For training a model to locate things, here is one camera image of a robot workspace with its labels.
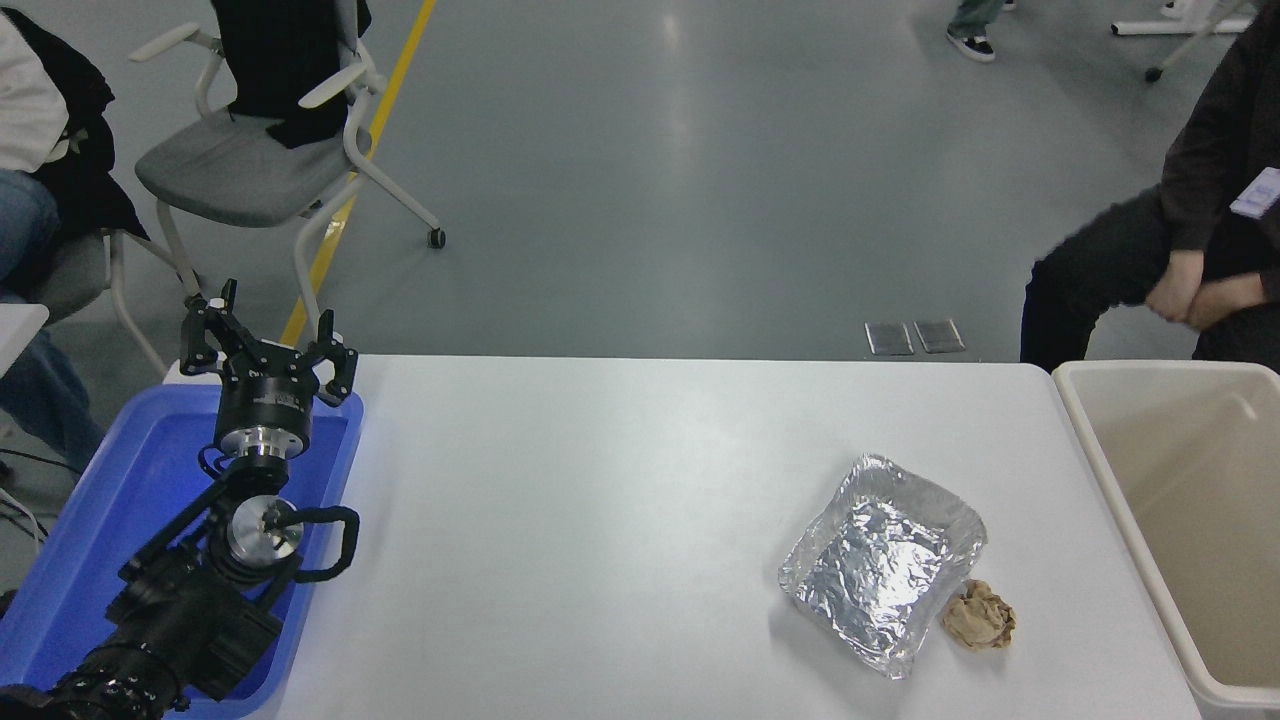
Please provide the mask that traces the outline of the person's hand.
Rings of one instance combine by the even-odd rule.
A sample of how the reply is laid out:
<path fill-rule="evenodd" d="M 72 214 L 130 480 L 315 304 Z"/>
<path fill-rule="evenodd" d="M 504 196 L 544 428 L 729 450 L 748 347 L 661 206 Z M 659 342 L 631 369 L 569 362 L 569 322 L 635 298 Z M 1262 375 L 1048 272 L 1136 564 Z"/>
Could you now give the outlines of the person's hand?
<path fill-rule="evenodd" d="M 1229 275 L 1204 282 L 1193 295 L 1181 322 L 1193 329 L 1207 331 L 1233 314 L 1270 302 L 1258 272 Z"/>
<path fill-rule="evenodd" d="M 1190 310 L 1203 279 L 1204 254 L 1172 250 L 1164 274 L 1146 295 L 1144 305 L 1166 322 L 1190 323 Z"/>

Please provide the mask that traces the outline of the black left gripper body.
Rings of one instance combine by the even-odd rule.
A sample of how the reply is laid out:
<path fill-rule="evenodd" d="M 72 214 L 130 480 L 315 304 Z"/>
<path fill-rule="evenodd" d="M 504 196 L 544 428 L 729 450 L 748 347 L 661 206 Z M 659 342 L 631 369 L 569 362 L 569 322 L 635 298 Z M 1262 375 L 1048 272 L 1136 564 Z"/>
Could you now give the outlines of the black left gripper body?
<path fill-rule="evenodd" d="M 220 368 L 221 397 L 214 438 L 265 427 L 308 441 L 317 379 L 302 352 L 280 345 L 259 351 L 227 350 Z"/>

